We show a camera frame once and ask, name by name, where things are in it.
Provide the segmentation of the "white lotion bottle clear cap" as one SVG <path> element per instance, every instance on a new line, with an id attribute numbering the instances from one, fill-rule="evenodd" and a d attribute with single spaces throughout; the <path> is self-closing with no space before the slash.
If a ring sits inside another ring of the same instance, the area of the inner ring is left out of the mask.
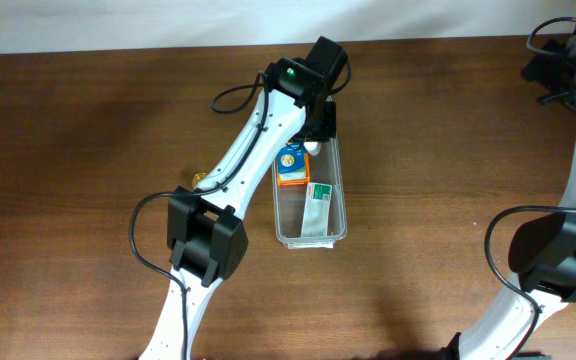
<path id="1" fill-rule="evenodd" d="M 319 142 L 304 142 L 303 146 L 311 156 L 317 156 L 321 151 L 321 144 Z"/>

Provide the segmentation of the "white green medicine box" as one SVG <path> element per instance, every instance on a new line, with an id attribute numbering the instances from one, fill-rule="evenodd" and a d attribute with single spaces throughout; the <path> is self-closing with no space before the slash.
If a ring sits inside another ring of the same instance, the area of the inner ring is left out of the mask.
<path id="1" fill-rule="evenodd" d="M 323 237 L 328 231 L 332 186 L 310 182 L 307 185 L 302 219 L 302 237 Z"/>

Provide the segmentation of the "small jar gold lid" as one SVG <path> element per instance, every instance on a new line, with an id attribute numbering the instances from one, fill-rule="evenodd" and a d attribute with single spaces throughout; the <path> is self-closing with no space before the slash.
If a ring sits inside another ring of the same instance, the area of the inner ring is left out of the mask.
<path id="1" fill-rule="evenodd" d="M 196 173 L 191 180 L 192 189 L 196 189 L 201 181 L 207 177 L 207 173 L 200 172 Z"/>

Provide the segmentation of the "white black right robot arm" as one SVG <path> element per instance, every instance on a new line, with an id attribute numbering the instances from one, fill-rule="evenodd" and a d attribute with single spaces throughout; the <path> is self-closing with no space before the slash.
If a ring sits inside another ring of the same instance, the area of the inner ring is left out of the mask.
<path id="1" fill-rule="evenodd" d="M 566 41 L 526 47 L 533 58 L 522 70 L 528 82 L 548 89 L 541 105 L 561 103 L 576 112 L 576 16 Z M 491 254 L 492 235 L 504 218 L 537 212 L 515 232 L 508 253 L 509 276 L 503 276 Z M 556 206 L 523 205 L 497 214 L 484 235 L 489 268 L 502 289 L 483 317 L 456 333 L 439 351 L 441 359 L 522 359 L 524 345 L 549 317 L 576 302 L 576 142 L 570 174 Z"/>

